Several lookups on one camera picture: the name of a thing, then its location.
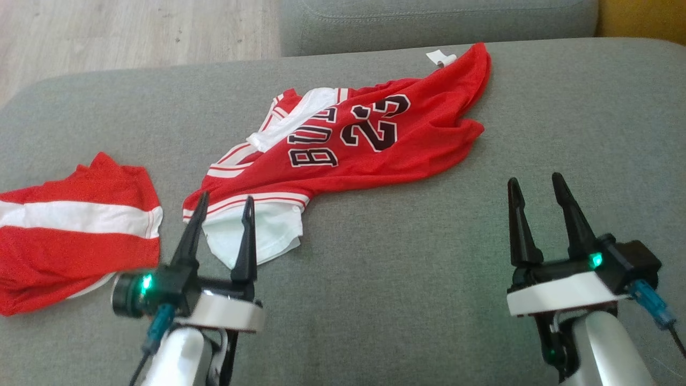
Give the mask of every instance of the gray couch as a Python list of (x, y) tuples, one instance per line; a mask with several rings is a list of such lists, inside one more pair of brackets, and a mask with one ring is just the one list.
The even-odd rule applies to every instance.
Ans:
[[(559, 171), (599, 234), (638, 238), (662, 259), (659, 290), (686, 317), (686, 49), (623, 38), (487, 47), (490, 84), (468, 113), (486, 131), (469, 157), (424, 181), (315, 198), (302, 245), (259, 267), (267, 326), (239, 340), (234, 385), (556, 384), (534, 322), (506, 305), (512, 176), (548, 258), (567, 246), (550, 183)], [(40, 82), (0, 111), (0, 190), (61, 179), (101, 150), (143, 165), (165, 209), (168, 261), (183, 199), (256, 130), (275, 95), (426, 76), (427, 51)], [(228, 274), (204, 242), (199, 257), (202, 274)], [(125, 385), (147, 324), (114, 316), (109, 295), (0, 318), (0, 385)], [(669, 334), (631, 302), (619, 315), (658, 384), (683, 384), (664, 366), (684, 376)]]
[(598, 0), (281, 0), (284, 56), (593, 36)]

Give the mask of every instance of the white stripe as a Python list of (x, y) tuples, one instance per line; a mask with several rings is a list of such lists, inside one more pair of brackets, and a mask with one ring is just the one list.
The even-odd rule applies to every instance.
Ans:
[[(231, 148), (231, 150), (226, 152), (226, 154), (222, 158), (220, 158), (220, 160), (223, 159), (224, 157), (226, 157), (227, 155), (231, 154), (232, 152), (234, 152), (235, 149), (237, 149), (243, 145), (246, 145), (246, 144), (248, 144), (248, 143), (244, 142), (242, 144), (237, 144), (236, 146), (233, 146)], [(243, 161), (243, 158), (247, 157), (248, 155), (251, 155), (252, 153), (254, 153), (256, 151), (257, 151), (257, 149), (254, 146), (246, 146), (245, 148), (238, 150), (231, 157), (223, 160), (220, 163), (217, 163), (217, 165), (237, 165), (240, 161)]]
[(281, 107), (274, 107), (274, 111), (281, 114), (284, 118), (286, 118), (288, 116), (288, 113), (286, 113), (286, 110), (282, 109)]
[(158, 238), (162, 207), (144, 212), (126, 205), (50, 201), (6, 203), (0, 201), (0, 227), (48, 228), (88, 234), (129, 234)]
[[(272, 106), (269, 107), (269, 111), (274, 110), (274, 106), (276, 106), (276, 98), (274, 98), (274, 101), (272, 102)], [(272, 116), (272, 114), (267, 114), (267, 116), (264, 118), (262, 121), (262, 124), (259, 127), (259, 131), (264, 130), (264, 126), (267, 124), (267, 121), (269, 120), (269, 117)]]
[(213, 163), (212, 165), (210, 165), (210, 168), (217, 168), (219, 170), (241, 170), (248, 168), (252, 164), (253, 162), (245, 162), (239, 165), (225, 165), (223, 163)]
[[(283, 197), (283, 198), (293, 198), (293, 199), (296, 199), (296, 200), (300, 200), (300, 201), (304, 202), (306, 205), (309, 203), (309, 197), (308, 197), (308, 196), (305, 196), (304, 194), (297, 194), (297, 193), (273, 192), (273, 193), (240, 194), (240, 195), (238, 195), (238, 196), (232, 196), (232, 197), (226, 198), (226, 199), (224, 199), (224, 200), (221, 200), (221, 201), (218, 202), (218, 203), (215, 203), (215, 204), (210, 205), (210, 206), (207, 208), (207, 211), (208, 211), (208, 212), (212, 212), (213, 210), (215, 210), (215, 209), (217, 209), (217, 208), (220, 208), (220, 207), (222, 207), (222, 206), (224, 206), (224, 205), (226, 205), (226, 204), (228, 204), (228, 203), (231, 203), (231, 202), (233, 202), (233, 201), (245, 201), (245, 200), (248, 198), (248, 196), (252, 196), (255, 200), (261, 200), (261, 199), (263, 199), (263, 198), (272, 198), (272, 197)], [(273, 203), (289, 203), (289, 204), (292, 204), (292, 205), (297, 205), (297, 206), (300, 208), (301, 211), (303, 211), (303, 210), (305, 209), (305, 207), (304, 207), (303, 204), (301, 204), (301, 203), (298, 203), (298, 202), (296, 202), (296, 201), (291, 201), (291, 200), (283, 200), (283, 199), (279, 199), (279, 198), (274, 198), (274, 199), (270, 199), (270, 200), (258, 201), (258, 202), (255, 203), (255, 205), (259, 205), (260, 203), (268, 203), (268, 202), (273, 202)], [(208, 214), (207, 217), (208, 217), (208, 218), (211, 218), (212, 216), (216, 216), (217, 214), (222, 213), (224, 210), (227, 210), (227, 209), (230, 209), (230, 208), (233, 208), (233, 207), (236, 207), (236, 206), (243, 206), (243, 205), (245, 205), (245, 203), (243, 203), (243, 202), (238, 202), (238, 203), (236, 203), (236, 204), (227, 205), (226, 207), (223, 207), (221, 210), (219, 210), (219, 211), (217, 211), (217, 212)], [(192, 210), (188, 210), (188, 209), (184, 209), (184, 210), (183, 210), (183, 216), (184, 216), (184, 217), (193, 216), (193, 211), (192, 211)]]
[(207, 175), (212, 176), (212, 177), (219, 177), (219, 178), (223, 178), (223, 179), (232, 179), (233, 177), (237, 177), (244, 170), (245, 169), (237, 169), (237, 170), (210, 169), (207, 171)]
[(272, 116), (272, 118), (274, 119), (274, 121), (272, 121), (272, 124), (269, 125), (269, 126), (272, 126), (272, 125), (274, 125), (274, 123), (280, 122), (280, 121), (283, 119), (283, 117), (280, 116), (279, 113), (277, 113), (276, 111), (273, 111), (273, 110), (272, 110), (272, 112), (270, 113), (270, 115)]

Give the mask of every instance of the jersey lettering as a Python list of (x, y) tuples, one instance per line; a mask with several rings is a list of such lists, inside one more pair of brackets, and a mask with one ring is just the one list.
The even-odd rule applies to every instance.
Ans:
[(334, 124), (336, 123), (336, 111), (338, 111), (336, 107), (329, 107), (328, 109), (324, 109), (321, 112), (312, 115), (311, 118), (315, 120), (325, 120), (328, 123)]
[(332, 129), (319, 126), (300, 126), (288, 136), (289, 144), (325, 144), (331, 138)]
[(291, 166), (299, 168), (301, 166), (338, 166), (338, 159), (329, 148), (317, 149), (291, 149), (288, 150), (291, 159)]
[(374, 103), (374, 111), (383, 114), (384, 118), (394, 117), (400, 115), (410, 108), (410, 99), (406, 95), (391, 95)]
[(398, 131), (395, 123), (379, 121), (377, 130), (375, 130), (369, 121), (362, 121), (345, 126), (343, 130), (341, 130), (341, 139), (343, 139), (344, 144), (348, 146), (357, 146), (359, 144), (359, 136), (355, 134), (356, 128), (362, 132), (375, 152), (388, 149), (398, 139)]
[[(410, 108), (410, 99), (406, 95), (391, 95), (374, 103), (374, 111), (384, 113), (382, 117), (394, 117), (402, 114)], [(347, 146), (358, 146), (359, 135), (355, 131), (362, 132), (367, 142), (375, 152), (381, 152), (391, 147), (398, 140), (398, 127), (394, 122), (379, 120), (375, 128), (369, 120), (371, 110), (368, 107), (353, 106), (351, 113), (361, 122), (345, 126), (341, 130), (341, 139)]]

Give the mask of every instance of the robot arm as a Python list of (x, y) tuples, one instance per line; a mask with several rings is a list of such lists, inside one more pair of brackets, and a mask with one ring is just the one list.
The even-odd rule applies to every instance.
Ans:
[[(255, 299), (257, 250), (255, 205), (246, 200), (244, 234), (230, 280), (198, 276), (196, 259), (209, 195), (204, 193), (186, 226), (174, 258), (151, 273), (121, 274), (113, 286), (112, 307), (124, 317), (152, 318), (143, 344), (143, 359), (154, 356), (144, 385), (227, 386), (239, 332), (264, 326), (262, 304)], [(218, 335), (218, 341), (211, 335)]]
[[(632, 297), (676, 336), (676, 319), (654, 292), (662, 264), (639, 241), (618, 243), (611, 234), (596, 238), (562, 175), (554, 173), (552, 180), (569, 239), (569, 259), (555, 262), (544, 262), (524, 215), (519, 183), (508, 182), (515, 267), (507, 296), (510, 314), (534, 318), (543, 360), (557, 369), (563, 385), (654, 385), (616, 316), (618, 301)], [(573, 317), (561, 320), (564, 315)]]

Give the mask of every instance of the wooden floor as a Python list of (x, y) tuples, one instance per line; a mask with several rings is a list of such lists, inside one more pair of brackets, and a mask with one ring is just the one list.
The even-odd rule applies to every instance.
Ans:
[(38, 80), (279, 56), (279, 0), (0, 0), (0, 106)]

